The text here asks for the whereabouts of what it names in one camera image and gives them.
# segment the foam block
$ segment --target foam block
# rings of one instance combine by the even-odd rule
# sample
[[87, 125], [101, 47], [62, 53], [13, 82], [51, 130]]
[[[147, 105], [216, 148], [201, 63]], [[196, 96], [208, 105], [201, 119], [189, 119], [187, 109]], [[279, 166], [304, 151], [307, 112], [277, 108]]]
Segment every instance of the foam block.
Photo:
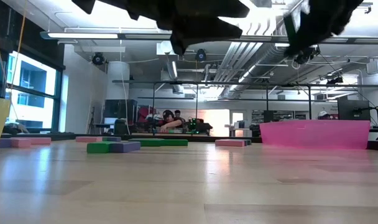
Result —
[[108, 153], [112, 142], [91, 142], [87, 144], [88, 154]]
[[232, 146], [232, 147], [244, 147], [246, 143], [242, 140], [230, 140], [230, 139], [221, 139], [215, 140], [216, 146]]
[[246, 144], [246, 146], [250, 146], [252, 144], [251, 140], [247, 140], [247, 139], [227, 139], [227, 140], [230, 140], [230, 141], [244, 141], [244, 143]]
[[140, 142], [142, 147], [159, 147], [163, 145], [164, 139], [130, 139], [130, 142]]
[[13, 138], [11, 139], [12, 147], [31, 147], [32, 141], [27, 138]]
[[121, 142], [121, 138], [120, 137], [107, 136], [107, 137], [103, 137], [103, 141]]
[[188, 146], [188, 140], [186, 139], [164, 139], [162, 146]]
[[111, 153], [126, 153], [141, 149], [140, 142], [123, 142], [109, 144], [109, 152]]
[[11, 148], [12, 142], [11, 139], [0, 139], [0, 149]]
[[51, 138], [28, 138], [32, 141], [32, 144], [51, 144]]
[[76, 142], [101, 142], [102, 137], [87, 137], [87, 136], [82, 136], [82, 137], [76, 137]]

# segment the wooden floor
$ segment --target wooden floor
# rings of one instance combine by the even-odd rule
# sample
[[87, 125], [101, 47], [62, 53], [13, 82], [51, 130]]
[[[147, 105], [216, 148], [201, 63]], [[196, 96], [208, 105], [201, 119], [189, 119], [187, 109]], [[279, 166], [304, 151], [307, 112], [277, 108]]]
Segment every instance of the wooden floor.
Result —
[[190, 143], [0, 150], [0, 224], [378, 223], [378, 152]]

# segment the pink foam block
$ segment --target pink foam block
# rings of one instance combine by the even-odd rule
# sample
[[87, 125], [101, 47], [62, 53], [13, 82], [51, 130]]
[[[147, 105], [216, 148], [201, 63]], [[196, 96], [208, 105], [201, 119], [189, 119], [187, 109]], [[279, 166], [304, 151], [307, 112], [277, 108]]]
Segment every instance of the pink foam block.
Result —
[[14, 138], [11, 139], [12, 147], [31, 147], [32, 141], [28, 138]]
[[240, 141], [240, 140], [229, 140], [229, 139], [215, 140], [215, 146], [244, 147], [245, 145], [246, 145], [246, 142]]
[[102, 137], [76, 137], [76, 142], [101, 142], [103, 140]]
[[307, 149], [366, 149], [370, 121], [301, 120], [260, 124], [262, 142]]
[[29, 138], [32, 144], [51, 144], [51, 138]]

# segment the green foam block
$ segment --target green foam block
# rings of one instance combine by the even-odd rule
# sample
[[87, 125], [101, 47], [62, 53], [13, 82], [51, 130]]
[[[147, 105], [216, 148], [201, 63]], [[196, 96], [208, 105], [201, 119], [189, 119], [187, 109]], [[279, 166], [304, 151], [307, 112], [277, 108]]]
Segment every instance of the green foam block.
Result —
[[163, 146], [188, 146], [188, 140], [186, 139], [164, 139], [162, 141]]
[[163, 145], [163, 139], [130, 139], [141, 143], [141, 147], [159, 147]]
[[115, 142], [92, 142], [87, 144], [88, 154], [109, 153], [109, 145]]

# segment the person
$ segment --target person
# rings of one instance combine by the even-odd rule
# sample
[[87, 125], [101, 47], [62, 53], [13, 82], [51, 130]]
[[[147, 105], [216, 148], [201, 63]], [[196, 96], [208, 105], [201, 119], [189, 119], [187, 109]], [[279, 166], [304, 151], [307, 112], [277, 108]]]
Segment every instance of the person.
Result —
[[181, 111], [180, 110], [176, 110], [176, 111], [174, 111], [174, 113], [175, 113], [175, 117], [176, 118], [180, 118], [181, 117]]
[[167, 128], [183, 128], [185, 121], [180, 117], [175, 117], [172, 111], [163, 112], [164, 124], [160, 127], [161, 132], [167, 132]]
[[318, 114], [318, 119], [331, 119], [331, 115], [325, 111], [320, 111]]

